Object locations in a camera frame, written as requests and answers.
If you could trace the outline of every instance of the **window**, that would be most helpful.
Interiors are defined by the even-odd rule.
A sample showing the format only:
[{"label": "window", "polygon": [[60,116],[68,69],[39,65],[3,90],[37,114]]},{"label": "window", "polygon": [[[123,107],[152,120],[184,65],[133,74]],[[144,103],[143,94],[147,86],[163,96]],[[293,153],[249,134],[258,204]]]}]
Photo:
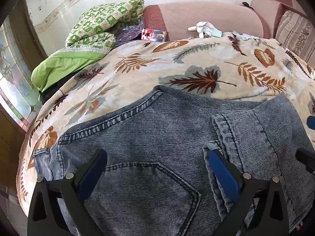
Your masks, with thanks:
[{"label": "window", "polygon": [[0,28],[0,104],[25,131],[42,104],[6,18]]}]

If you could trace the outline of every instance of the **purple package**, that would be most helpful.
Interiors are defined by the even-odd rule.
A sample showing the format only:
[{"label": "purple package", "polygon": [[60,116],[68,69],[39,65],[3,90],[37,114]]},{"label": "purple package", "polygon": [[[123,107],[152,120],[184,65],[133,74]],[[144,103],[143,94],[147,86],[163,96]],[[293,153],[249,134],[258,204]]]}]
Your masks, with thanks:
[{"label": "purple package", "polygon": [[143,21],[143,18],[140,18],[138,20],[138,25],[127,26],[121,29],[118,35],[116,36],[116,43],[115,43],[114,48],[135,39],[139,34],[141,34],[143,28],[144,28],[144,21]]}]

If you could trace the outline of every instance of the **beige blanket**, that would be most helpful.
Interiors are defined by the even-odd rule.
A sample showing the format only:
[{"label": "beige blanket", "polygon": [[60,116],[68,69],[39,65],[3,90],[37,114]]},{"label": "beige blanket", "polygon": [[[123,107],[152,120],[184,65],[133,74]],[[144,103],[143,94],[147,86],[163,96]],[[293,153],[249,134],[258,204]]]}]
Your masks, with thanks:
[{"label": "beige blanket", "polygon": [[219,99],[265,101],[285,92],[315,144],[306,119],[315,113],[314,71],[275,39],[222,38],[165,43],[134,41],[70,79],[45,103],[22,152],[18,195],[28,214],[37,173],[33,150],[55,144],[71,126],[141,98],[155,85]]}]

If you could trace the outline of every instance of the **green patterned fabric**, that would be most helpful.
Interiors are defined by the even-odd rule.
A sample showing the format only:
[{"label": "green patterned fabric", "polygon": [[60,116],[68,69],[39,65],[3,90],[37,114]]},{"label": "green patterned fabric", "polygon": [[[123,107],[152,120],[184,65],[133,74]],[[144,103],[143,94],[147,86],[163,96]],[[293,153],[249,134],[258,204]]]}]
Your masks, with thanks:
[{"label": "green patterned fabric", "polygon": [[44,92],[68,74],[106,56],[116,42],[117,31],[138,23],[143,4],[144,0],[102,4],[83,13],[67,37],[66,47],[34,69],[34,86]]},{"label": "green patterned fabric", "polygon": [[66,47],[91,47],[110,51],[116,42],[115,32],[143,15],[144,0],[97,5],[80,17],[66,39]]}]

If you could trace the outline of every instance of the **white glove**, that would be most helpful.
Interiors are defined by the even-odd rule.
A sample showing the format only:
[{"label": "white glove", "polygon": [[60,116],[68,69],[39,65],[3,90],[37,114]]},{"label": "white glove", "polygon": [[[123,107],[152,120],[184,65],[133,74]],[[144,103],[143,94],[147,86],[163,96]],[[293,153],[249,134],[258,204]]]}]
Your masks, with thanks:
[{"label": "white glove", "polygon": [[232,33],[236,36],[236,38],[242,39],[243,41],[248,41],[249,39],[254,39],[254,40],[259,40],[260,39],[259,37],[256,37],[256,36],[253,36],[253,35],[249,35],[249,34],[239,34],[236,31],[233,31]]},{"label": "white glove", "polygon": [[199,38],[203,38],[204,37],[204,33],[211,37],[213,35],[213,32],[215,31],[216,35],[219,35],[218,37],[222,36],[222,32],[217,30],[214,25],[212,25],[211,23],[207,22],[207,21],[200,21],[197,23],[196,26],[193,27],[189,27],[188,31],[197,31],[199,34]]}]

